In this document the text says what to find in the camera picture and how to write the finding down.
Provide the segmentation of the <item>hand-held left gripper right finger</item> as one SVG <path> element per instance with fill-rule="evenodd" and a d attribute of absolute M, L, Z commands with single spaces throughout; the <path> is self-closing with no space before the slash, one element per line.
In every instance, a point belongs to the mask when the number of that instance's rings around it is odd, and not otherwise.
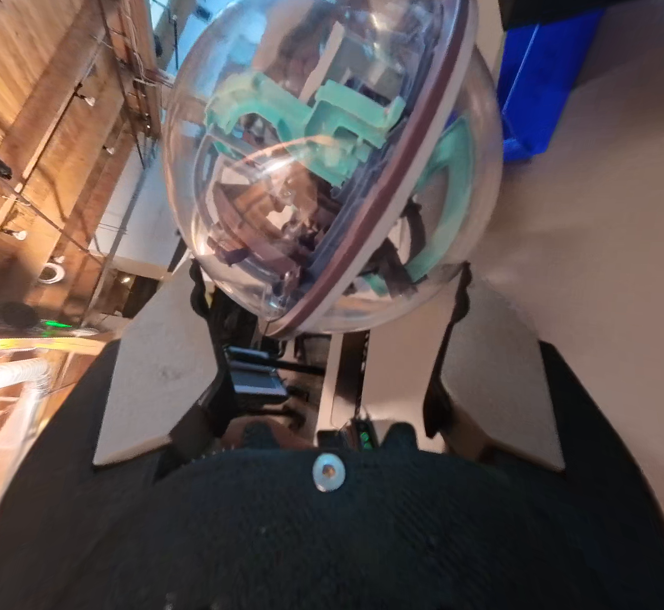
<path fill-rule="evenodd" d="M 422 416 L 426 437 L 442 436 L 461 457 L 502 451 L 565 469 L 538 337 L 469 263 L 461 267 Z"/>

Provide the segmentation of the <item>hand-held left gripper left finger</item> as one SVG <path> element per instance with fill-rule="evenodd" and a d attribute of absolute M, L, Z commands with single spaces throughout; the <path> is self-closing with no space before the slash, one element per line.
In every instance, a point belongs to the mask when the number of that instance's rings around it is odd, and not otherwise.
<path fill-rule="evenodd" d="M 207 320 L 191 305 L 205 289 L 185 260 L 123 329 L 95 466 L 167 450 L 189 461 L 204 454 L 231 413 L 226 362 L 214 353 Z"/>

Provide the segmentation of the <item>clear plastic maze ball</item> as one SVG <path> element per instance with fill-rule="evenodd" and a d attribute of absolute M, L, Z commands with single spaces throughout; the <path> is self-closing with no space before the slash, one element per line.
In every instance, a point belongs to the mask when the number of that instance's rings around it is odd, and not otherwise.
<path fill-rule="evenodd" d="M 477 0 L 233 0 L 189 50 L 170 207 L 269 337 L 394 321 L 469 259 L 503 154 L 478 25 Z"/>

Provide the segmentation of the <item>small device green lights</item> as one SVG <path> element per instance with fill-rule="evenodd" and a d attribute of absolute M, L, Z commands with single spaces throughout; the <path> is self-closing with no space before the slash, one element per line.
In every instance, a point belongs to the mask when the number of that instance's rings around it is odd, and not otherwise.
<path fill-rule="evenodd" d="M 346 437 L 349 448 L 355 451 L 374 451 L 378 447 L 374 426 L 361 412 L 349 420 Z"/>

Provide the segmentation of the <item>blue plastic bin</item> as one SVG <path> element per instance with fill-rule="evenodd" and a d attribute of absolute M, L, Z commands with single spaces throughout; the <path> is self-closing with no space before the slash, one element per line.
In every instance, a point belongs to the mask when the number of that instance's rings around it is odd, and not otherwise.
<path fill-rule="evenodd" d="M 604 14 L 507 31 L 497 81 L 506 164 L 548 149 Z"/>

